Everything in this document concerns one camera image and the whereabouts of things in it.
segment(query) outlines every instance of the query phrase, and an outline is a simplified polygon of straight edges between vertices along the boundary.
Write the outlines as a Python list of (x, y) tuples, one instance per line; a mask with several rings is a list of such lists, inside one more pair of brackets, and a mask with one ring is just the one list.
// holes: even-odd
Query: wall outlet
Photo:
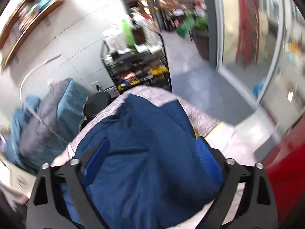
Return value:
[(96, 87), (96, 85), (98, 85), (98, 86), (99, 86), (99, 88), (100, 88), (100, 90), (101, 90), (102, 86), (101, 86), (101, 84), (100, 84), (100, 82), (99, 82), (99, 81), (96, 81), (96, 82), (92, 83), (92, 86), (93, 86), (93, 88), (94, 88), (94, 89), (96, 89), (96, 88), (95, 88), (95, 87)]

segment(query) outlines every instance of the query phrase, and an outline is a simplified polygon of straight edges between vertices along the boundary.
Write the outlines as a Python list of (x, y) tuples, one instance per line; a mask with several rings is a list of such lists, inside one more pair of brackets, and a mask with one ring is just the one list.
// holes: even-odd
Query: white cable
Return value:
[[(50, 58), (50, 59), (47, 59), (46, 61), (42, 62), (41, 64), (35, 66), (33, 69), (31, 69), (28, 74), (25, 76), (25, 78), (23, 79), (22, 83), (21, 83), (21, 86), (20, 86), (20, 90), (19, 90), (19, 98), (20, 100), (22, 101), (22, 103), (28, 108), (28, 110), (31, 112), (31, 114), (39, 120), (40, 123), (44, 124), (46, 127), (48, 127), (43, 121), (42, 119), (39, 117), (39, 115), (26, 103), (26, 101), (22, 98), (22, 87), (25, 83), (25, 81), (28, 79), (28, 77), (33, 73), (35, 72), (37, 69), (39, 69), (40, 67), (58, 59), (62, 54), (59, 54), (57, 56), (55, 56), (54, 58)], [(52, 133), (54, 133), (59, 139), (61, 139), (62, 141), (64, 141), (66, 144), (68, 144), (68, 142), (66, 142), (61, 136), (59, 136), (56, 132), (50, 130)]]

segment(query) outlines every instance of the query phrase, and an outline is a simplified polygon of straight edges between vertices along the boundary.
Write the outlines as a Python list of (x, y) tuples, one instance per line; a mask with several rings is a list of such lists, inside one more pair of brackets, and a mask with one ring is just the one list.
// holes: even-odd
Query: green bottle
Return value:
[(131, 29), (128, 21), (125, 20), (125, 19), (122, 20), (122, 31), (123, 31), (123, 34), (124, 34), (124, 37), (125, 37), (126, 44), (129, 47), (134, 47), (135, 46), (135, 38), (133, 37), (132, 29)]

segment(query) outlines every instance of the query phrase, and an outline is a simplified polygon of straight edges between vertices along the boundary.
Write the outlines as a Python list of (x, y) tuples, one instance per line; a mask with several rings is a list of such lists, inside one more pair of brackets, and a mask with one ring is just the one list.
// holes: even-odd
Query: potted plant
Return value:
[(188, 32), (191, 32), (191, 37), (195, 43), (199, 55), (209, 60), (209, 33), (208, 33), (208, 18), (204, 17), (193, 17), (189, 15), (186, 17), (183, 23), (176, 29), (177, 34), (185, 38)]

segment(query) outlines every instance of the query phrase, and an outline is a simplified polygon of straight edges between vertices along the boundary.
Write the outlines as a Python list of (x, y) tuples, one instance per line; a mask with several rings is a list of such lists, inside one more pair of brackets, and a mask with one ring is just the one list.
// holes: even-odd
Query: metal bolt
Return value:
[(78, 158), (72, 159), (72, 160), (70, 161), (70, 164), (71, 164), (71, 165), (77, 165), (78, 163), (79, 163), (79, 159), (78, 159)]
[(255, 167), (258, 168), (258, 169), (263, 169), (264, 168), (263, 164), (261, 164), (261, 163), (256, 163)]
[(230, 164), (230, 165), (234, 165), (236, 162), (235, 162), (235, 160), (233, 159), (233, 158), (228, 158), (227, 160), (226, 160), (226, 162), (227, 162), (227, 164)]
[(43, 164), (42, 166), (41, 166), (41, 168), (43, 168), (43, 169), (47, 169), (47, 168), (49, 168), (50, 167), (50, 165), (48, 164), (48, 163), (45, 163), (45, 164)]

